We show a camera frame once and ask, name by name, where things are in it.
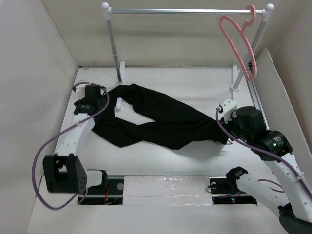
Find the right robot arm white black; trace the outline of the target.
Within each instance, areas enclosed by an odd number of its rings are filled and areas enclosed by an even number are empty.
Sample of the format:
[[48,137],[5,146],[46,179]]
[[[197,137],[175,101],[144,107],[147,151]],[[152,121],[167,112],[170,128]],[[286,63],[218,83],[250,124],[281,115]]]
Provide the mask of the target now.
[[262,112],[255,107],[238,108],[228,101],[220,104],[216,118],[220,129],[233,141],[249,148],[271,170],[283,189],[273,191],[242,167],[226,174],[225,186],[231,192],[242,191],[268,208],[289,234],[312,232],[312,189],[300,170],[293,149],[279,131],[266,127]]

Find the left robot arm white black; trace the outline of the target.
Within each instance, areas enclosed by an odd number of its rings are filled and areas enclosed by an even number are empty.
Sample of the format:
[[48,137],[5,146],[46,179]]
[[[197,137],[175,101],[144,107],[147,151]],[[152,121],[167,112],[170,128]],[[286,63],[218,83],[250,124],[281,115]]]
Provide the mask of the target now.
[[105,170],[86,170],[78,157],[99,115],[108,107],[109,98],[105,87],[93,83],[87,84],[82,93],[84,97],[74,103],[73,127],[55,152],[42,162],[50,193],[82,194],[92,187],[101,194],[109,186]]

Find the black trousers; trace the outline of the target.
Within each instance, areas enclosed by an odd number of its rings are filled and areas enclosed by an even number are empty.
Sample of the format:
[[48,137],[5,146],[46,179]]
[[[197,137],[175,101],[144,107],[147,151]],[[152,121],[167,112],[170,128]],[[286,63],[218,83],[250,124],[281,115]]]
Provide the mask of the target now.
[[[191,142],[214,141],[225,145],[228,141],[214,119],[166,94],[136,84],[118,86],[108,94],[109,105],[92,131],[120,148],[146,141],[179,150]],[[117,98],[151,121],[137,125],[116,117]]]

